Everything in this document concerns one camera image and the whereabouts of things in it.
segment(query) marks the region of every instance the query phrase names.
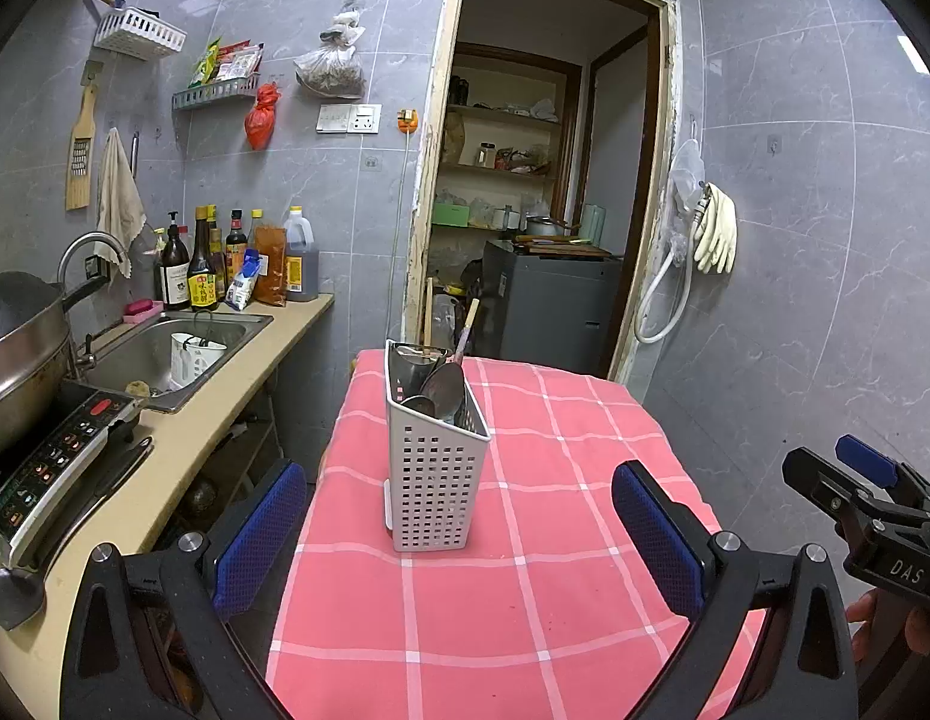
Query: shower hose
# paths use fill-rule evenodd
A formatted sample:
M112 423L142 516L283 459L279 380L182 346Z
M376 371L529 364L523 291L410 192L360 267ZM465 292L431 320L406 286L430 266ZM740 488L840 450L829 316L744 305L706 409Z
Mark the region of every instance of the shower hose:
M668 256L665 257L665 261L662 263L657 274L655 274L655 278L652 279L651 286L649 286L649 290L644 295L644 298L641 299L639 310L635 313L635 338L639 340L639 343L656 343L656 341L660 341L662 338L665 338L668 333L673 331L675 325L678 324L678 320L682 319L682 314L685 312L685 305L689 302L689 290L692 288L692 270L694 269L692 246L694 245L695 233L697 233L698 225L705 215L705 209L708 207L708 203L708 196L704 194L702 199L698 201L697 206L695 206L695 211L692 214L692 221L689 224L689 245L685 253L685 283L682 285L682 299L678 303L678 308L675 309L675 313L671 315L668 324L654 335L646 336L641 331L641 324L646 318L646 312L649 310L649 305L651 304L652 298L655 296L655 290L658 289L658 285L661 283L662 279L665 278L665 273L675 260L675 250L673 247L668 250Z

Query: pot lid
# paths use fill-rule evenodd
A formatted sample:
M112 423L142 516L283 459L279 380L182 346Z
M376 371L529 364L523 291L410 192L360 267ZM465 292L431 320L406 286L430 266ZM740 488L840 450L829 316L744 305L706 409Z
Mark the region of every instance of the pot lid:
M559 221L557 218L552 217L526 217L526 221L535 221L539 224L557 224L559 227L570 227L572 225L564 223L564 221Z
M60 298L59 290L22 271L0 274L0 338L19 329Z

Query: utensil holder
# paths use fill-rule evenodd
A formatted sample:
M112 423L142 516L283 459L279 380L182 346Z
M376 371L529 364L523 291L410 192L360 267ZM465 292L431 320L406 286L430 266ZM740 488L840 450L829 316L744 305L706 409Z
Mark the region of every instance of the utensil holder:
M105 14L95 32L94 47L137 59L159 59L180 52L187 36L150 13L126 7Z
M385 522L399 552L461 549L468 539L478 480L491 435L472 388L457 425L422 415L393 397L394 341L385 345L388 483Z

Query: control panel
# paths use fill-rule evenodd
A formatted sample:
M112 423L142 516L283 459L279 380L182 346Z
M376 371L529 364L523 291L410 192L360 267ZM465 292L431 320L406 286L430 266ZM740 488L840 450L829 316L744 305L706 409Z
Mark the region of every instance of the control panel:
M97 455L109 425L132 402L126 395L95 392L25 459L0 490L0 533L8 541L66 469Z

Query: human hand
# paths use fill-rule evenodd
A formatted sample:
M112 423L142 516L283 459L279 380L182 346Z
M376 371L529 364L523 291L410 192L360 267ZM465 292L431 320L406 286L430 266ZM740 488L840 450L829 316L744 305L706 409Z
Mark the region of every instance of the human hand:
M872 618L878 603L877 590L870 590L862 598L848 605L845 619L848 622L860 622L862 627L852 637L852 656L855 662L861 661L868 654L868 642L872 634ZM908 649L918 655L930 652L930 612L921 607L913 608L905 618L905 643Z

